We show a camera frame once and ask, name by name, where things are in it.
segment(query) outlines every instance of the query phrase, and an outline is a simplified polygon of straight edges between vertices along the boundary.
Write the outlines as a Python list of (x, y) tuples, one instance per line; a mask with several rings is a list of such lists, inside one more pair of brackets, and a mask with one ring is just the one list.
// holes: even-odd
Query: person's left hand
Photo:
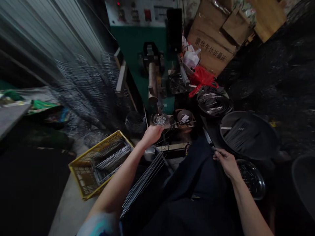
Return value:
[(160, 139), (163, 130), (162, 126), (149, 126), (140, 143), (147, 149)]

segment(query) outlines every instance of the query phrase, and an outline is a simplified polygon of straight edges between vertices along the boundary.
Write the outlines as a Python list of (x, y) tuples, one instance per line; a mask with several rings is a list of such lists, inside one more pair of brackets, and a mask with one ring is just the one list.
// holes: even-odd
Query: green cloth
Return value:
[(4, 94), (6, 97), (11, 98), (14, 101), (24, 100), (22, 96), (20, 96), (17, 92), (11, 89), (4, 90), (1, 93)]
[(59, 103), (48, 103), (48, 102), (42, 102), (40, 100), (33, 100), (32, 101), (32, 107), (28, 112), (28, 115), (36, 114), (42, 111), (45, 111), (52, 107), (60, 106)]

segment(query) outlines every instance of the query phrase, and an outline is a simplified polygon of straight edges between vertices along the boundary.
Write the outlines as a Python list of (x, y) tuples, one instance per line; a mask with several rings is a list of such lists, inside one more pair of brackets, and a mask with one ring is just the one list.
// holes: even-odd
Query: small fan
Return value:
[(180, 94), (187, 92), (184, 81), (180, 74), (170, 78), (170, 90), (173, 94)]

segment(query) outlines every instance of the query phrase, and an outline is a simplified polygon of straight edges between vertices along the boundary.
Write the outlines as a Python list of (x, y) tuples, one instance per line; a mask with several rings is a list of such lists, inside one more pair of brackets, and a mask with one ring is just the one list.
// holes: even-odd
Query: white label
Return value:
[(183, 123), (186, 123), (186, 121), (189, 122), (188, 119), (189, 119), (189, 116), (188, 116), (188, 115), (184, 115), (183, 118), (181, 119), (181, 121), (182, 121)]

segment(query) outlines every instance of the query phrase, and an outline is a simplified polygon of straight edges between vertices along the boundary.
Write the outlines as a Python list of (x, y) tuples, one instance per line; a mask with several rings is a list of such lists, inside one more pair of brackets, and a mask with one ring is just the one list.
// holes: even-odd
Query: round metal tray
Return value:
[(257, 167), (243, 159), (237, 159), (236, 162), (253, 199), (262, 200), (265, 196), (266, 186)]

